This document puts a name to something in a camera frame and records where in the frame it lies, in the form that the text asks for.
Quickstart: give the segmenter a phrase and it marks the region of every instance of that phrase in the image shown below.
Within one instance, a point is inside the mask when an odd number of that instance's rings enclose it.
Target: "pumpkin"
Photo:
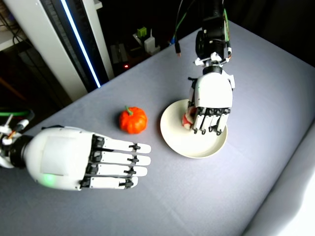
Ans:
[[[139,134],[147,127],[148,118],[138,107],[127,107],[120,115],[120,128],[129,134]]]

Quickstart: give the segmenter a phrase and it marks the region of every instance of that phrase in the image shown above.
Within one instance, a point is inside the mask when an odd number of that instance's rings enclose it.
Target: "white plate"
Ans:
[[[188,106],[188,99],[171,104],[164,111],[160,127],[166,143],[178,154],[190,158],[206,158],[217,153],[225,144],[227,126],[221,135],[216,132],[193,133],[182,126],[182,117]]]

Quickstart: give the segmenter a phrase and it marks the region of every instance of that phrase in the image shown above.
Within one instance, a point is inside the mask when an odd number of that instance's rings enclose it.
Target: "blue light strip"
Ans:
[[[92,66],[91,61],[90,61],[90,59],[89,59],[89,56],[88,56],[88,54],[87,54],[87,52],[86,52],[86,50],[85,50],[85,48],[84,48],[84,45],[83,45],[82,40],[81,40],[81,37],[80,37],[79,32],[78,32],[78,30],[77,30],[77,27],[75,26],[75,23],[74,23],[74,21],[73,21],[73,18],[72,18],[72,16],[71,16],[70,11],[69,11],[68,5],[67,5],[67,3],[66,3],[65,0],[61,0],[61,3],[62,3],[62,5],[63,5],[64,11],[65,11],[65,13],[66,13],[66,15],[67,15],[67,17],[68,17],[68,19],[69,19],[69,22],[70,22],[70,24],[71,24],[72,30],[73,30],[73,32],[74,32],[74,34],[75,34],[75,37],[76,37],[77,40],[78,40],[78,43],[79,43],[79,45],[80,45],[80,48],[81,48],[81,50],[82,50],[82,52],[83,52],[83,55],[84,55],[84,57],[85,57],[85,60],[87,61],[88,65],[89,65],[89,68],[90,68],[90,70],[91,70],[91,72],[92,72],[92,75],[93,75],[93,77],[94,77],[94,80],[95,80],[95,82],[96,82],[96,85],[97,85],[98,88],[100,88],[99,81],[98,81],[97,76],[96,76],[96,74],[95,74],[95,72],[94,72],[93,66]]]

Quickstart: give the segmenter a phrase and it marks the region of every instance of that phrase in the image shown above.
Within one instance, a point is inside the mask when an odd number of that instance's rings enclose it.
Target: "gray table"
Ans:
[[[315,69],[231,24],[236,90],[229,136],[219,154],[182,157],[159,131],[163,110],[188,97],[196,32],[43,121],[78,126],[112,138],[148,143],[148,175],[128,191],[67,192],[36,185],[25,170],[0,169],[1,235],[233,236],[242,233],[315,115]],[[119,130],[124,105],[139,106],[147,130]]]

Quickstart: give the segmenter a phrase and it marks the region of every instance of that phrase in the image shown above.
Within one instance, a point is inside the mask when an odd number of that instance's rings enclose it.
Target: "robotic hand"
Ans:
[[[0,166],[25,167],[46,187],[63,190],[133,188],[147,174],[151,147],[111,139],[79,128],[54,126],[35,137],[0,126]]]
[[[192,81],[188,108],[183,116],[183,126],[205,134],[207,130],[220,135],[231,111],[235,88],[234,76],[228,75],[223,65],[232,57],[226,11],[221,0],[201,1],[204,9],[202,30],[196,38],[195,65],[203,66],[203,75]]]

